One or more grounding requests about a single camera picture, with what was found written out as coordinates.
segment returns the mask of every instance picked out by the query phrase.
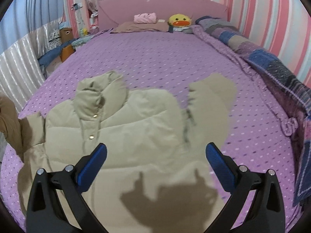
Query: storage box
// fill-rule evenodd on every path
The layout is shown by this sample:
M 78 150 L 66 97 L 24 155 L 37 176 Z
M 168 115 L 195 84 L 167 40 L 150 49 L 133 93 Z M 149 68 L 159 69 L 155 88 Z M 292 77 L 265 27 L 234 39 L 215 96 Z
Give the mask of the storage box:
M 60 30 L 60 36 L 62 39 L 62 43 L 66 43 L 72 39 L 74 39 L 73 36 L 73 29 L 72 28 L 63 28 Z

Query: blue curtain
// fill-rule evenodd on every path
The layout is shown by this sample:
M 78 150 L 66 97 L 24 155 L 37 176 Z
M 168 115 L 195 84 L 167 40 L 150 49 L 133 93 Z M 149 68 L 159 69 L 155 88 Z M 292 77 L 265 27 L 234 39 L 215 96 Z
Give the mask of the blue curtain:
M 0 54 L 29 32 L 62 15 L 63 0 L 14 0 L 0 22 Z

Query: metal screw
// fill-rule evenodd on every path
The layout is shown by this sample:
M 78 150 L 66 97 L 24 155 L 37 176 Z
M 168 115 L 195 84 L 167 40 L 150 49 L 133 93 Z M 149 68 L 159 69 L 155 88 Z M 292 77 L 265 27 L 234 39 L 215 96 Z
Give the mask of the metal screw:
M 37 174 L 41 175 L 43 173 L 44 173 L 44 169 L 42 169 L 42 168 L 38 169 Z
M 272 170 L 272 169 L 269 169 L 269 170 L 268 170 L 268 174 L 270 174 L 271 176 L 273 176 L 273 175 L 275 175 L 275 171 Z
M 246 172 L 248 170 L 248 168 L 244 165 L 241 165 L 238 168 L 240 169 L 241 172 Z
M 73 170 L 73 165 L 68 165 L 65 167 L 66 172 L 71 172 Z

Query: pink plush toy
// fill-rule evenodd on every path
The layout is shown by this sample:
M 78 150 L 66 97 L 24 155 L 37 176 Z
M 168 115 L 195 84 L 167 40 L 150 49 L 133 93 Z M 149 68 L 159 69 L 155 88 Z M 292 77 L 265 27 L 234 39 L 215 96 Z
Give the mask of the pink plush toy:
M 134 23 L 156 23 L 155 13 L 143 13 L 134 16 Z

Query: blue gripper pad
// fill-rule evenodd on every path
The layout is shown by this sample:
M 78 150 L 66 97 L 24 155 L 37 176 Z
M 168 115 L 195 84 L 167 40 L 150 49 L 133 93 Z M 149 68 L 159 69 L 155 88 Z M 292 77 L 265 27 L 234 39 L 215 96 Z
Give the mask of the blue gripper pad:
M 214 143 L 209 143 L 206 146 L 205 154 L 223 189 L 232 194 L 235 190 L 235 175 L 226 164 L 222 153 Z
M 99 144 L 89 157 L 90 159 L 77 176 L 77 191 L 79 193 L 89 190 L 107 158 L 107 147 L 102 143 Z

